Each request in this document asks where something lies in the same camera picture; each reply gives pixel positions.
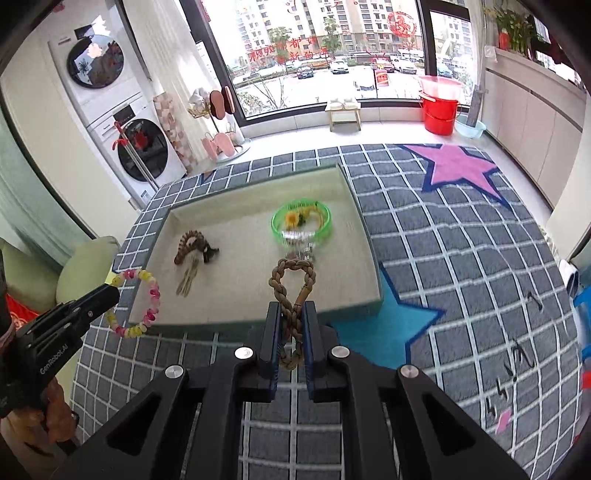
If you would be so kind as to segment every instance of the pink slipper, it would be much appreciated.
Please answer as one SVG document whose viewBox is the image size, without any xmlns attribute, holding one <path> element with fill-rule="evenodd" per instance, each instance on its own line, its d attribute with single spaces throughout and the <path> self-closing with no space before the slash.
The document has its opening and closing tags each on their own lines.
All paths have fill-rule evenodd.
<svg viewBox="0 0 591 480">
<path fill-rule="evenodd" d="M 236 153 L 236 150 L 234 149 L 234 144 L 232 143 L 232 140 L 230 140 L 230 137 L 227 134 L 221 132 L 217 133 L 216 136 L 213 137 L 213 141 L 219 147 L 219 149 L 222 150 L 228 157 L 231 157 L 232 155 L 234 155 L 234 153 Z"/>
<path fill-rule="evenodd" d="M 207 154 L 212 158 L 212 160 L 217 160 L 217 147 L 216 144 L 210 138 L 202 138 L 201 145 L 207 152 Z"/>
<path fill-rule="evenodd" d="M 212 90 L 209 94 L 209 108 L 212 115 L 218 120 L 223 120 L 226 116 L 223 95 L 219 90 Z"/>
<path fill-rule="evenodd" d="M 234 100 L 232 99 L 232 92 L 230 92 L 229 86 L 226 85 L 222 89 L 222 95 L 223 95 L 223 104 L 224 104 L 224 107 L 226 108 L 226 113 L 234 114 L 236 112 L 236 109 L 234 108 Z"/>
</svg>

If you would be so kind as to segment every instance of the washing machine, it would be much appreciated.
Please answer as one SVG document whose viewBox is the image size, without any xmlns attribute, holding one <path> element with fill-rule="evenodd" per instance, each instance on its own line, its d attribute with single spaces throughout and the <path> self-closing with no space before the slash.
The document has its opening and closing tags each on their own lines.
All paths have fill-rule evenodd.
<svg viewBox="0 0 591 480">
<path fill-rule="evenodd" d="M 63 6 L 42 25 L 61 82 L 88 127 L 145 90 L 138 81 L 143 70 L 112 2 L 64 0 Z"/>
<path fill-rule="evenodd" d="M 115 128 L 116 121 L 122 125 L 125 135 L 158 187 L 182 178 L 187 171 L 160 127 L 154 104 L 141 93 L 91 123 L 87 130 L 109 166 L 136 201 L 145 206 L 154 196 L 155 190 L 125 147 L 116 145 L 113 149 L 120 137 Z"/>
</svg>

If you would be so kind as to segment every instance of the tray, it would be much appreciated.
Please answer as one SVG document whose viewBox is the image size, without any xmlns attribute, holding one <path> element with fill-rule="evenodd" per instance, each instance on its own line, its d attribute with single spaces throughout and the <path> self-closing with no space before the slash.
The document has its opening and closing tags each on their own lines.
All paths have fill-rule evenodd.
<svg viewBox="0 0 591 480">
<path fill-rule="evenodd" d="M 146 269 L 160 284 L 158 324 L 219 325 L 252 323 L 265 319 L 268 303 L 274 301 L 268 285 L 271 271 L 285 255 L 274 238 L 273 213 L 295 198 L 316 199 L 331 210 L 332 232 L 315 249 L 316 285 L 309 300 L 316 303 L 319 319 L 366 316 L 377 312 L 382 302 L 378 267 L 363 216 L 340 166 L 248 183 L 173 207 L 154 243 Z M 176 289 L 190 259 L 174 265 L 178 241 L 189 230 L 200 230 L 210 244 L 220 249 L 211 263 L 199 269 L 187 297 Z M 282 283 L 294 301 L 303 285 L 303 273 L 287 271 Z M 141 321 L 148 307 L 145 283 L 129 317 Z"/>
</svg>

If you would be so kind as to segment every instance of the person's hand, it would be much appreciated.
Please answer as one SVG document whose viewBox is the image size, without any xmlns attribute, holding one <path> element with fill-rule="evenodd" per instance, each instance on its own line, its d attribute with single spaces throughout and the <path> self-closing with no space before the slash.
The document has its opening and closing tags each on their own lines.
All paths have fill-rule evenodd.
<svg viewBox="0 0 591 480">
<path fill-rule="evenodd" d="M 29 445 L 42 448 L 35 436 L 35 428 L 46 419 L 49 443 L 65 442 L 76 434 L 76 420 L 72 416 L 70 407 L 64 400 L 64 390 L 54 378 L 47 386 L 47 417 L 39 410 L 23 408 L 13 410 L 8 415 L 8 421 L 18 437 Z"/>
</svg>

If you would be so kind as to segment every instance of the small white stool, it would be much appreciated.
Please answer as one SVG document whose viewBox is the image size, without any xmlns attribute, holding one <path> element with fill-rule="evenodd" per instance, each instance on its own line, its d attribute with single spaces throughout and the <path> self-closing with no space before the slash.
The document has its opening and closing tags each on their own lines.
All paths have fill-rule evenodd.
<svg viewBox="0 0 591 480">
<path fill-rule="evenodd" d="M 326 103 L 324 111 L 329 113 L 331 132 L 333 124 L 345 122 L 355 122 L 361 130 L 361 104 L 355 98 L 330 100 Z"/>
</svg>

